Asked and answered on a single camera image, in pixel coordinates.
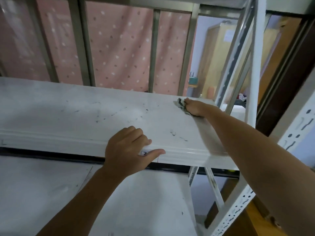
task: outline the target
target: shelf surface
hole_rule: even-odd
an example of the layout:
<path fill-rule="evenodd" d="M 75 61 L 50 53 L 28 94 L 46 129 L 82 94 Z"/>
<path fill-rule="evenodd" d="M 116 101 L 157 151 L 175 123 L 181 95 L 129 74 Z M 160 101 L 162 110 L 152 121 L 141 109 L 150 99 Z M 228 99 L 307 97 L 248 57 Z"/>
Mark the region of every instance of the shelf surface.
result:
<path fill-rule="evenodd" d="M 210 124 L 175 106 L 178 96 L 0 77 L 0 99 L 3 147 L 103 157 L 110 137 L 133 125 L 152 139 L 143 150 L 166 150 L 156 162 L 237 170 Z M 244 120 L 245 109 L 231 115 Z"/>

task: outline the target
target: person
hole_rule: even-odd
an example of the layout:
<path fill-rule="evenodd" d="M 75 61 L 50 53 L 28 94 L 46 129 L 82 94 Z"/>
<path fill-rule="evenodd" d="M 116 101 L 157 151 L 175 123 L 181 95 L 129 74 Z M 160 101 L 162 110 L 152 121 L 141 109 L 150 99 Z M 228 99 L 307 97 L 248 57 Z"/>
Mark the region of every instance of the person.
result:
<path fill-rule="evenodd" d="M 285 232 L 290 236 L 314 235 L 315 174 L 270 138 L 218 107 L 188 98 L 185 102 L 191 114 L 209 121 L 250 187 Z M 165 154 L 163 149 L 156 149 L 146 156 L 138 155 L 151 142 L 133 126 L 116 133 L 108 141 L 104 165 L 37 236 L 88 235 L 116 187 Z"/>

